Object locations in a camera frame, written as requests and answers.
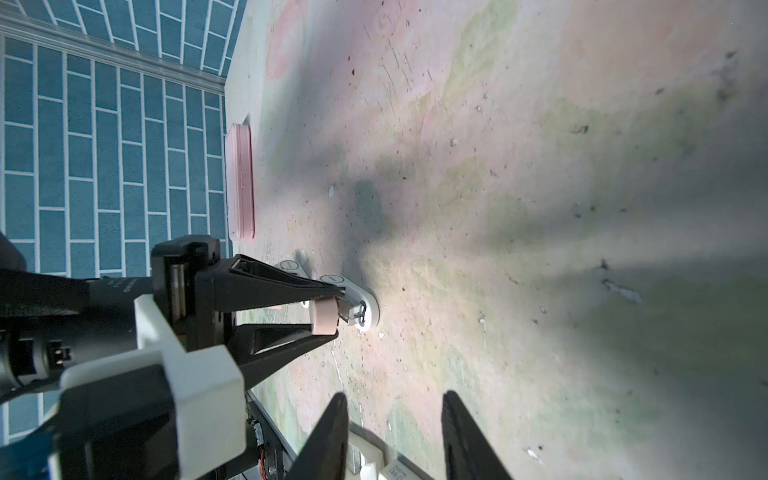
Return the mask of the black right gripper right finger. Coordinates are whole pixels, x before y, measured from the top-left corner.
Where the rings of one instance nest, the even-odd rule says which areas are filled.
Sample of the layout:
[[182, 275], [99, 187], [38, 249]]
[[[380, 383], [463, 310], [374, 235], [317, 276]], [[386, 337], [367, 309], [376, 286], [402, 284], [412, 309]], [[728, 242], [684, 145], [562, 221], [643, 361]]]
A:
[[441, 425], [447, 479], [513, 479], [455, 391], [443, 395]]

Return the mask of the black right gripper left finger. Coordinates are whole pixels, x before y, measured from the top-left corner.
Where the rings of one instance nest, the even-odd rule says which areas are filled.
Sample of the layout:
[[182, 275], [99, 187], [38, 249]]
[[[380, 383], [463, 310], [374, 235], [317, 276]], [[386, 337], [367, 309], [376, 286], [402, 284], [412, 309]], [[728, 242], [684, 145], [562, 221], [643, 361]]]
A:
[[346, 396], [336, 393], [286, 475], [287, 480], [344, 480], [349, 417]]

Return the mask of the pink white stapler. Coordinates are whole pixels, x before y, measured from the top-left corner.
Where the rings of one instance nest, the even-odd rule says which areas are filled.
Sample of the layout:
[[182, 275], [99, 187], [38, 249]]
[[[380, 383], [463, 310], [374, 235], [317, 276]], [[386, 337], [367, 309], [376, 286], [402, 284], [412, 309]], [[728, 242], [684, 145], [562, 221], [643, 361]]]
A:
[[293, 276], [319, 280], [342, 290], [340, 297], [301, 302], [309, 313], [313, 335], [335, 334], [340, 323], [353, 326], [362, 333], [378, 326], [380, 309], [373, 293], [342, 275], [318, 275], [307, 270], [302, 251], [296, 259], [281, 260], [275, 267]]

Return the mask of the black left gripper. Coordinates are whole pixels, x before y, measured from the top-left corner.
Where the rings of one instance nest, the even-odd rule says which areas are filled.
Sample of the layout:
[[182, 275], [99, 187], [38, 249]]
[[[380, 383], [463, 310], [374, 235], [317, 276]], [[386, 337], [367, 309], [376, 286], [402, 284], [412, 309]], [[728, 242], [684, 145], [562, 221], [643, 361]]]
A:
[[[220, 258], [218, 240], [189, 235], [154, 247], [148, 277], [73, 279], [29, 271], [20, 250], [3, 237], [2, 395], [54, 389], [67, 368], [136, 349], [134, 301], [142, 295], [153, 296], [181, 333], [194, 307], [238, 312], [344, 294], [342, 287], [245, 255]], [[243, 324], [226, 346], [250, 390], [337, 337], [315, 335], [308, 324]]]

